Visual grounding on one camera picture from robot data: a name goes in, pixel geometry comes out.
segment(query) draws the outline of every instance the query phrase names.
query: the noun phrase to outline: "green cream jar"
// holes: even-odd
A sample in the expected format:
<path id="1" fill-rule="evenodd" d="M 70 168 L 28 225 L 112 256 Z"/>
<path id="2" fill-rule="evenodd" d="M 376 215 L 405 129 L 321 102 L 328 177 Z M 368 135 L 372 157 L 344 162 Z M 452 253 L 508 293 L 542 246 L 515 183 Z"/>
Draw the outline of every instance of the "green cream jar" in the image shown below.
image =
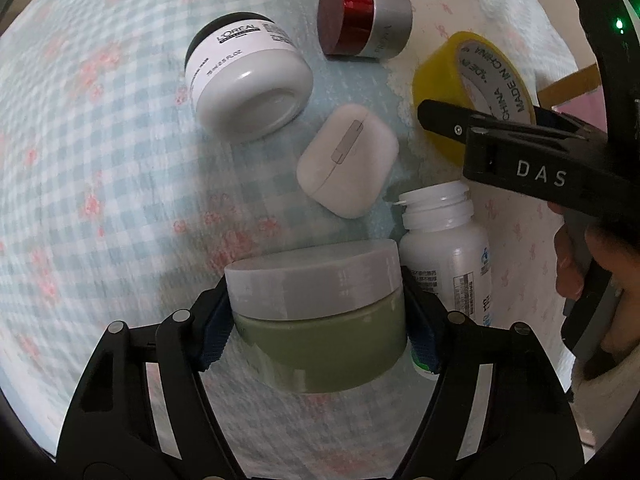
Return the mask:
<path id="1" fill-rule="evenodd" d="M 225 275 L 246 364 L 273 388 L 354 388 L 389 370 L 406 347 L 393 240 L 269 254 Z"/>

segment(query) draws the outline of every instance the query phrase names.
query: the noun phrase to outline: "checkered tablecloth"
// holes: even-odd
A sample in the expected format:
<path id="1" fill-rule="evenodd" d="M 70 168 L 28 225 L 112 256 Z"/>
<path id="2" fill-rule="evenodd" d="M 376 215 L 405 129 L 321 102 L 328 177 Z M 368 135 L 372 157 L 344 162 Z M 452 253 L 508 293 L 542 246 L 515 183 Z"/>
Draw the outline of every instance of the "checkered tablecloth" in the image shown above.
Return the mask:
<path id="1" fill-rule="evenodd" d="M 416 65 L 473 30 L 519 68 L 529 91 L 575 70 L 536 0 L 412 0 L 407 49 L 385 63 L 327 61 L 317 0 L 34 0 L 0 38 L 0 367 L 54 450 L 71 395 L 109 322 L 159 322 L 188 307 L 233 260 L 403 234 L 404 191 L 457 178 L 413 121 Z M 314 72 L 308 107 L 276 134 L 231 147 L 194 120 L 184 54 L 221 14 L 259 12 Z M 296 183 L 298 157 L 340 104 L 370 107 L 401 149 L 373 211 L 343 220 Z M 521 196 L 474 189 L 494 249 L 495 320 L 530 322 L 555 364 L 558 219 Z M 393 472 L 433 387 L 403 358 L 361 388 L 327 396 L 268 390 L 232 336 L 204 376 L 249 476 L 365 478 Z M 162 441 L 156 370 L 150 386 Z"/>

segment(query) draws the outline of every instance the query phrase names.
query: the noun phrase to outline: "yellow tape roll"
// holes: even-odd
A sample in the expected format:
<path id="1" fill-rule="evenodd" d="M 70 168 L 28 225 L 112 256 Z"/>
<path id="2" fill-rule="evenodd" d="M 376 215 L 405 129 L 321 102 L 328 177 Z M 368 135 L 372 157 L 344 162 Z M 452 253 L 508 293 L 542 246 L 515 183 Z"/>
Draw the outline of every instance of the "yellow tape roll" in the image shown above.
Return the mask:
<path id="1" fill-rule="evenodd" d="M 472 32 L 457 32 L 414 75 L 414 107 L 425 99 L 472 108 L 499 119 L 535 124 L 531 97 L 522 78 L 500 50 Z M 436 149 L 457 166 L 465 147 L 433 132 Z"/>

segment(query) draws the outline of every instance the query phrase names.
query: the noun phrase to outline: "black jar lid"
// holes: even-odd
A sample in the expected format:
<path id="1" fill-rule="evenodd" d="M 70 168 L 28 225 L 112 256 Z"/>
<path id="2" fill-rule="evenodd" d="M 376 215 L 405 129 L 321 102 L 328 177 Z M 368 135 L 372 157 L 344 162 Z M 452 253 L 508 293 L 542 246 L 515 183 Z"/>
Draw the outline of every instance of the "black jar lid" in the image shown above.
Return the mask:
<path id="1" fill-rule="evenodd" d="M 244 20 L 265 20 L 266 22 L 273 23 L 273 20 L 270 20 L 261 14 L 256 14 L 255 12 L 232 12 L 231 14 L 220 16 L 202 27 L 191 40 L 187 49 L 187 55 L 184 58 L 184 67 L 187 68 L 187 63 L 189 62 L 191 54 L 193 54 L 193 51 L 196 50 L 196 47 L 201 44 L 205 38 L 208 38 L 211 34 L 220 30 L 222 27 L 226 27 L 227 25 L 235 22 L 244 22 Z"/>

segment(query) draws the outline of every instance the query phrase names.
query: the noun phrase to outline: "earbud case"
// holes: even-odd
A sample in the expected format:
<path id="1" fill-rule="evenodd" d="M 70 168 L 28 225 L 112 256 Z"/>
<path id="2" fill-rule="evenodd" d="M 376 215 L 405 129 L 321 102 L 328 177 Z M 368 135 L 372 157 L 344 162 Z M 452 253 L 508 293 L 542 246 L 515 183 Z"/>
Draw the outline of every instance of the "earbud case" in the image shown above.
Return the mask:
<path id="1" fill-rule="evenodd" d="M 300 160 L 296 176 L 304 192 L 342 218 L 373 207 L 398 157 L 396 134 L 364 106 L 336 108 Z"/>

